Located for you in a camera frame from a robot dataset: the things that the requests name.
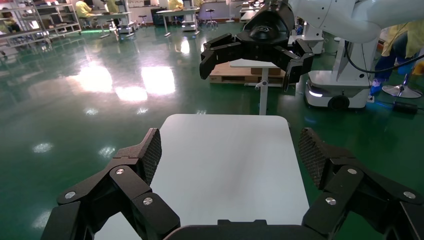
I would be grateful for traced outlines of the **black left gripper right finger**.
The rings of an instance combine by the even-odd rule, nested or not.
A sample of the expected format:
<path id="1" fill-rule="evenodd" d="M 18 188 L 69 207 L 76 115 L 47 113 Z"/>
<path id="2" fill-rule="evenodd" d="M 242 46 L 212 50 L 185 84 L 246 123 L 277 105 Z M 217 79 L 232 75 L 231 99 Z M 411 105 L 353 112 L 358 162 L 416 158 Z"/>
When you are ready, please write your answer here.
<path id="1" fill-rule="evenodd" d="M 300 132 L 298 152 L 321 195 L 302 225 L 331 240 L 349 213 L 361 216 L 386 240 L 424 237 L 424 197 L 364 166 L 349 150 L 325 143 L 311 128 Z"/>

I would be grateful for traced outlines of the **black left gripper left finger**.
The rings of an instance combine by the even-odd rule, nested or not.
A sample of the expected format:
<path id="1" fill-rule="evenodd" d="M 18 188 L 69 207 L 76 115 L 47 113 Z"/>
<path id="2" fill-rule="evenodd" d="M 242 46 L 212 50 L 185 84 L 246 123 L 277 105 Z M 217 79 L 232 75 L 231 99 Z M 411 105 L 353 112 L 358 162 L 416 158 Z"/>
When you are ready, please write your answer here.
<path id="1" fill-rule="evenodd" d="M 162 156 L 151 128 L 141 143 L 118 150 L 107 166 L 57 197 L 44 240 L 92 240 L 117 213 L 143 240 L 163 240 L 181 226 L 179 216 L 151 188 Z"/>

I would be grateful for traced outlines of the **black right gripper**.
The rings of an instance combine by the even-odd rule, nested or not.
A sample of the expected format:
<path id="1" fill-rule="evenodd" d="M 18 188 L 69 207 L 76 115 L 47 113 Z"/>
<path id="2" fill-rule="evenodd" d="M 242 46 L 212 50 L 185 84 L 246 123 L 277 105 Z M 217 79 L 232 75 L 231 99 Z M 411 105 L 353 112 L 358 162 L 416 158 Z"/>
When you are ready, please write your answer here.
<path id="1" fill-rule="evenodd" d="M 274 65 L 285 72 L 282 88 L 286 92 L 290 84 L 311 71 L 314 54 L 308 44 L 298 38 L 286 49 L 295 26 L 295 16 L 288 0 L 267 1 L 243 30 L 235 37 L 223 34 L 203 44 L 199 74 L 205 80 L 216 65 L 245 59 L 270 62 L 274 49 Z"/>

